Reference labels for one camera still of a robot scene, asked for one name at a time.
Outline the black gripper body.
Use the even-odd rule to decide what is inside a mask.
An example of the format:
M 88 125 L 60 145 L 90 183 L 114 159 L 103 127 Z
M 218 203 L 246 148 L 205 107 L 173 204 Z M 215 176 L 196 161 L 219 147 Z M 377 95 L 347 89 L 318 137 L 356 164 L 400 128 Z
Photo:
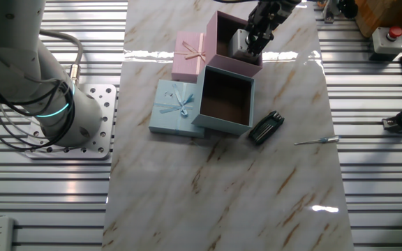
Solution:
M 259 1 L 248 16 L 248 32 L 253 35 L 269 34 L 284 23 L 300 0 Z

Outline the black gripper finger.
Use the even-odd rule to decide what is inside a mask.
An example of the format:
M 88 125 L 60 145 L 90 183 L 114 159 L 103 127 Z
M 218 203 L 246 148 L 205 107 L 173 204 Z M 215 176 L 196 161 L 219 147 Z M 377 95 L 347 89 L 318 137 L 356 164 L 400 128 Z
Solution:
M 246 44 L 247 44 L 247 50 L 248 52 L 254 52 L 255 51 L 255 27 L 254 26 L 247 26 L 246 31 L 248 32 L 248 35 L 246 37 Z
M 255 41 L 255 54 L 259 55 L 269 42 L 274 39 L 272 33 L 261 33 Z

